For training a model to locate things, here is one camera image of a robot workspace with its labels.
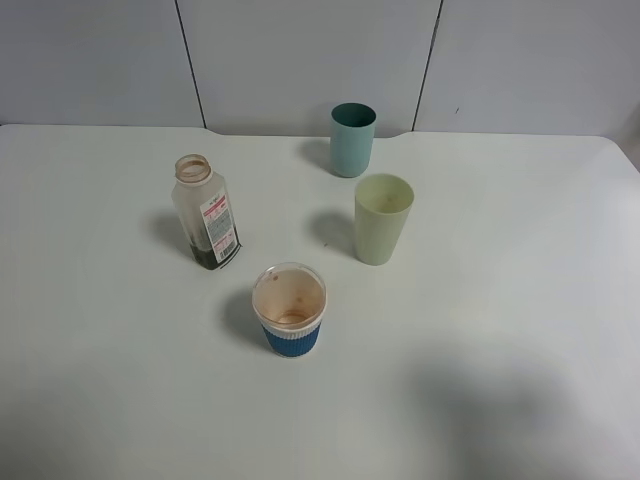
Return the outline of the pale green plastic cup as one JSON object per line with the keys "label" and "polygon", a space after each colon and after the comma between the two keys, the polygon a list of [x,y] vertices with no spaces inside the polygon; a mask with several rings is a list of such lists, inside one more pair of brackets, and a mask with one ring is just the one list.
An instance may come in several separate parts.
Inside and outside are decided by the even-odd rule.
{"label": "pale green plastic cup", "polygon": [[414,198],[412,187],[392,174],[368,175],[358,182],[354,242],[360,261],[380,266],[390,260]]}

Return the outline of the clear plastic drink bottle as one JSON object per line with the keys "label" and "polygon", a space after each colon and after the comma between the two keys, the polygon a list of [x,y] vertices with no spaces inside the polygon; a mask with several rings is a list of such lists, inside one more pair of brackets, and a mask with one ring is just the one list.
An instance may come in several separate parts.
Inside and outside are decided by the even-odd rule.
{"label": "clear plastic drink bottle", "polygon": [[207,270],[229,263],[241,248],[224,177],[200,154],[175,163],[171,198],[196,262]]}

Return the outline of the teal plastic cup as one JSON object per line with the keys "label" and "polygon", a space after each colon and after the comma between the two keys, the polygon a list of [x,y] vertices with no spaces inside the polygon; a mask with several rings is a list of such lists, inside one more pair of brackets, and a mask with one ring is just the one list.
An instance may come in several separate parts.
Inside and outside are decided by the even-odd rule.
{"label": "teal plastic cup", "polygon": [[368,168],[377,115],[361,103],[343,103],[331,111],[330,163],[334,173],[355,178]]}

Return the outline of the glass cup blue sleeve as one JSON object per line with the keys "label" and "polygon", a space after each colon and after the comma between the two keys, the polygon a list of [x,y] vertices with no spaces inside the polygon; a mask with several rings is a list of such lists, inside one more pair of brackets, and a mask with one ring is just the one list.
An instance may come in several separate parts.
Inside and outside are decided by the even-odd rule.
{"label": "glass cup blue sleeve", "polygon": [[252,289],[252,307],[272,350],[296,358],[315,346],[328,305],[322,277],[297,262],[262,272]]}

